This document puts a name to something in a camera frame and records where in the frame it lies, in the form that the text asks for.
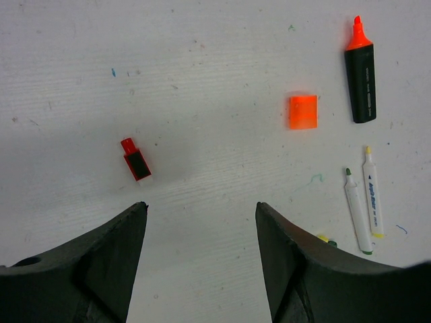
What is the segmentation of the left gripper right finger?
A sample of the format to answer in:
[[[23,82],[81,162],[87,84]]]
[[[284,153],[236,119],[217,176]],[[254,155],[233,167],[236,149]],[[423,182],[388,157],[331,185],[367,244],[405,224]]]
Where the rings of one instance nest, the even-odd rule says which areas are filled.
[[[398,268],[340,250],[257,203],[272,322],[429,322],[430,263]]]

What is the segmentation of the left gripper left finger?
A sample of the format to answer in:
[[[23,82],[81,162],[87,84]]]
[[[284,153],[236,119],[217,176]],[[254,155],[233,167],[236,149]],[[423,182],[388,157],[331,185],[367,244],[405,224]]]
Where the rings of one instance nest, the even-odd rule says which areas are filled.
[[[2,322],[126,322],[148,206],[1,267]]]

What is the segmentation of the green pen cap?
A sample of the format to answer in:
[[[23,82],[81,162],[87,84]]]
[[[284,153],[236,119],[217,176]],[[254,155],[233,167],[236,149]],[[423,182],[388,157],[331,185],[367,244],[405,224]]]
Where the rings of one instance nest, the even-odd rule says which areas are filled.
[[[336,247],[337,247],[337,242],[336,242],[336,241],[334,241],[334,240],[329,240],[329,241],[328,241],[328,244],[329,244],[329,245],[331,245],[331,246],[333,246],[334,248],[336,248]]]

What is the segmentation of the yellow pen cap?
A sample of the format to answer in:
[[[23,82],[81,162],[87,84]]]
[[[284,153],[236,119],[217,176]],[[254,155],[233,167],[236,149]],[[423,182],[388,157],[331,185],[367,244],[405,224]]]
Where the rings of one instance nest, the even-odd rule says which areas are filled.
[[[326,243],[328,243],[329,242],[329,238],[328,237],[326,237],[326,236],[324,236],[324,235],[318,235],[317,236],[320,240],[322,240],[322,241],[324,241],[324,242],[326,242]]]

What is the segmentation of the green marker pen body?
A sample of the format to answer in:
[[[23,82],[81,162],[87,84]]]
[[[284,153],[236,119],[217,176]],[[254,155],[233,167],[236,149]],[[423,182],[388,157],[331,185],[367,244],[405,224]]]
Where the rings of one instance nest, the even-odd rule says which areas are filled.
[[[370,239],[369,229],[367,227],[367,217],[363,212],[360,200],[358,185],[355,182],[352,172],[349,168],[345,169],[345,193],[350,208],[350,214],[354,224],[354,229],[361,252],[365,255],[372,255],[373,247]]]

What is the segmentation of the red pen cap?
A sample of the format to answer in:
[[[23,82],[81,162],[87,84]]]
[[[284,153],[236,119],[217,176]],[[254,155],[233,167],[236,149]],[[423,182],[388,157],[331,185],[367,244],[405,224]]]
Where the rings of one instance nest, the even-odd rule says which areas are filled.
[[[134,180],[140,185],[153,182],[152,172],[138,146],[132,138],[126,138],[121,141],[124,151],[124,159]]]

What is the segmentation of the yellow marker pen body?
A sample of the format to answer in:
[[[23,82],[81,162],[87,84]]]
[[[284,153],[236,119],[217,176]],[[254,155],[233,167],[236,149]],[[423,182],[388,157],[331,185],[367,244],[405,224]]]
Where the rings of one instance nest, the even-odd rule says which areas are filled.
[[[370,218],[371,233],[376,238],[384,238],[383,216],[378,192],[378,180],[376,164],[372,160],[371,147],[365,148],[365,162],[362,166],[364,184],[366,188],[366,199],[368,203],[368,214]]]

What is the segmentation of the orange highlighter cap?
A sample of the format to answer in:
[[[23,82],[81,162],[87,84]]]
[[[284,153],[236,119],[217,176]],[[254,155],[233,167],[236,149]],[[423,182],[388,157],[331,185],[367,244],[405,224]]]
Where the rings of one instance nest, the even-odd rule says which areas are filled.
[[[289,128],[292,130],[318,127],[318,97],[292,96],[289,99]]]

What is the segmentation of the black orange highlighter body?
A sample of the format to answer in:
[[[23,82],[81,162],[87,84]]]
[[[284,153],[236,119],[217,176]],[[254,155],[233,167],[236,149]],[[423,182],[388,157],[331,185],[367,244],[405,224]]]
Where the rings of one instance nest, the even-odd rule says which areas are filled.
[[[362,19],[354,18],[352,39],[345,52],[345,69],[353,121],[357,124],[376,119],[374,44],[364,33]]]

